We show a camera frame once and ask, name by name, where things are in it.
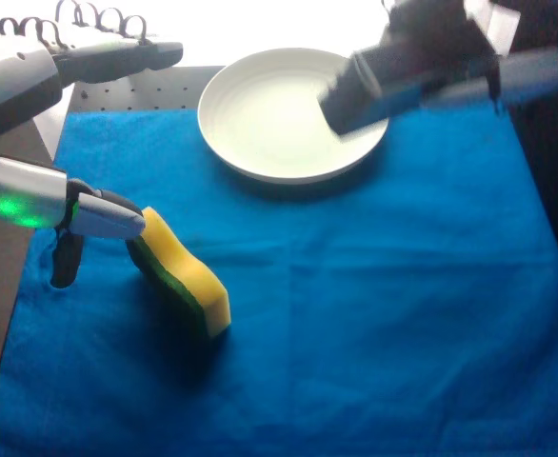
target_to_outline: sponge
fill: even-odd
[[[148,207],[142,212],[146,228],[127,241],[130,258],[175,308],[192,337],[213,339],[230,324],[226,288],[184,248],[154,209]]]

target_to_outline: blue fabric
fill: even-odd
[[[558,455],[558,248],[506,116],[394,120],[321,186],[257,185],[194,111],[72,115],[59,166],[156,208],[227,286],[197,377],[123,243],[31,244],[0,456]]]

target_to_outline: plate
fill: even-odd
[[[266,50],[218,72],[203,91],[199,128],[220,159],[247,176],[306,184],[360,162],[381,140],[388,121],[336,135],[318,97],[347,59],[321,50]]]

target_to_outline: blue cloth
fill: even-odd
[[[156,208],[233,324],[190,376],[124,243],[56,290],[38,231],[0,456],[558,455],[558,248],[506,116],[415,112],[305,188],[229,170],[186,110],[72,115],[58,165]]]

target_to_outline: perforated metal surface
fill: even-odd
[[[207,83],[222,67],[145,70],[111,83],[76,84],[70,111],[195,109]]]

